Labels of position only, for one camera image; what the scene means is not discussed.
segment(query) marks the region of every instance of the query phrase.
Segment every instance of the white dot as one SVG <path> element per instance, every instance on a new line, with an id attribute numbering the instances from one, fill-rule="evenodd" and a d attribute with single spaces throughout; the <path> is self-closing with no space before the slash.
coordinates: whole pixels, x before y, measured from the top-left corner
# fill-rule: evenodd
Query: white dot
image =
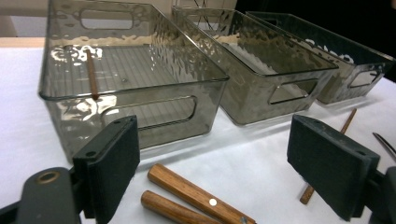
<path id="1" fill-rule="evenodd" d="M 216 204 L 218 204 L 218 201 L 216 201 L 216 199 L 211 199 L 209 200 L 210 205 L 215 206 Z"/>

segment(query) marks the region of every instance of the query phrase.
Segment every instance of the white tablecloth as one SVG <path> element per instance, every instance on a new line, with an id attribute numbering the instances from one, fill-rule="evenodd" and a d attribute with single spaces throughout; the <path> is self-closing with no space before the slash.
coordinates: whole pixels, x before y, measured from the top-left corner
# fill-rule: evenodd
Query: white tablecloth
<path id="1" fill-rule="evenodd" d="M 37 94 L 42 49 L 0 49 L 0 55 L 0 207 L 4 207 L 20 199 L 30 175 L 54 166 L 70 168 L 71 164 Z M 396 146 L 394 83 L 382 78 L 365 97 L 334 105 L 314 103 L 298 114 L 340 130 L 354 107 L 358 112 L 346 135 L 381 155 L 378 170 L 384 173 L 395 160 L 372 132 Z M 140 162 L 111 223 L 173 223 L 140 204 L 146 189 L 190 207 L 149 182 L 148 170 L 156 162 L 258 223 L 344 223 L 317 193 L 308 205 L 299 202 L 306 183 L 287 163 L 290 121 L 291 115 L 287 115 L 239 127 L 219 109 L 209 134 L 160 146 L 170 152 Z M 362 218 L 353 218 L 351 223 L 367 223 L 370 215 L 365 208 Z M 83 223 L 94 221 L 83 219 Z"/>

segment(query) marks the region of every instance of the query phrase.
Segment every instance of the brown stick inside bin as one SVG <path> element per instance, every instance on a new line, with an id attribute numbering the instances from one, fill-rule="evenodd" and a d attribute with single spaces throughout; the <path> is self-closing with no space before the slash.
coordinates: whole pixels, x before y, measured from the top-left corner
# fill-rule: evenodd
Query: brown stick inside bin
<path id="1" fill-rule="evenodd" d="M 85 53 L 87 54 L 87 68 L 88 68 L 88 77 L 90 79 L 92 99 L 96 101 L 97 99 L 99 99 L 99 93 L 96 84 L 95 67 L 93 66 L 91 51 L 89 49 L 86 49 Z"/>
<path id="2" fill-rule="evenodd" d="M 346 120 L 346 123 L 343 126 L 343 129 L 341 129 L 340 133 L 342 133 L 342 134 L 346 133 L 347 127 L 349 127 L 349 124 L 352 121 L 353 117 L 355 116 L 357 110 L 358 110 L 357 108 L 354 108 L 352 110 L 352 112 L 350 113 L 349 117 Z M 306 187 L 306 189 L 303 193 L 303 196 L 301 196 L 301 198 L 300 198 L 300 202 L 303 204 L 308 204 L 308 202 L 311 199 L 311 196 L 314 194 L 314 192 L 315 192 L 314 188 L 312 188 L 312 186 L 308 185 L 308 187 Z"/>

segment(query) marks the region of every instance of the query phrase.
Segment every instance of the plastic bin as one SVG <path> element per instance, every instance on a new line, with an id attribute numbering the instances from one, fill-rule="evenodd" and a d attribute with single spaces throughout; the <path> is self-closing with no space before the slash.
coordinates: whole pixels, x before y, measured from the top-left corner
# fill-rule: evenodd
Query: plastic bin
<path id="1" fill-rule="evenodd" d="M 337 68 L 235 10 L 173 7 L 173 16 L 230 76 L 220 105 L 236 124 L 308 109 Z"/>
<path id="2" fill-rule="evenodd" d="M 130 115 L 141 149 L 210 132 L 229 78 L 154 6 L 50 0 L 47 31 L 39 95 L 68 159 Z"/>
<path id="3" fill-rule="evenodd" d="M 247 15 L 338 65 L 318 96 L 323 104 L 366 95 L 395 63 L 388 55 L 290 14 L 249 11 Z"/>

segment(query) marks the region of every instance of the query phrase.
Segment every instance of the white table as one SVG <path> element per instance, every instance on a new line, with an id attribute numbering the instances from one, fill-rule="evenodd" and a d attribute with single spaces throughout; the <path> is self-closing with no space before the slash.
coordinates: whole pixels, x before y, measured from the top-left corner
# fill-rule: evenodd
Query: white table
<path id="1" fill-rule="evenodd" d="M 71 167 L 37 94 L 42 50 L 0 48 L 0 207 L 20 199 L 23 183 L 30 175 L 54 166 Z M 298 114 L 340 130 L 354 107 L 358 112 L 346 135 L 381 155 L 378 170 L 384 173 L 395 161 L 372 132 L 396 146 L 394 83 L 383 78 L 365 97 L 334 105 L 314 103 Z M 148 170 L 156 162 L 258 223 L 345 223 L 317 193 L 308 205 L 299 202 L 306 183 L 287 163 L 290 121 L 291 115 L 287 115 L 238 127 L 220 109 L 209 134 L 160 146 L 173 152 L 140 162 L 111 223 L 173 223 L 140 204 L 146 189 L 188 206 L 149 182 Z M 365 208 L 362 218 L 353 218 L 351 223 L 367 223 L 370 215 Z M 94 220 L 83 219 L 83 223 Z"/>

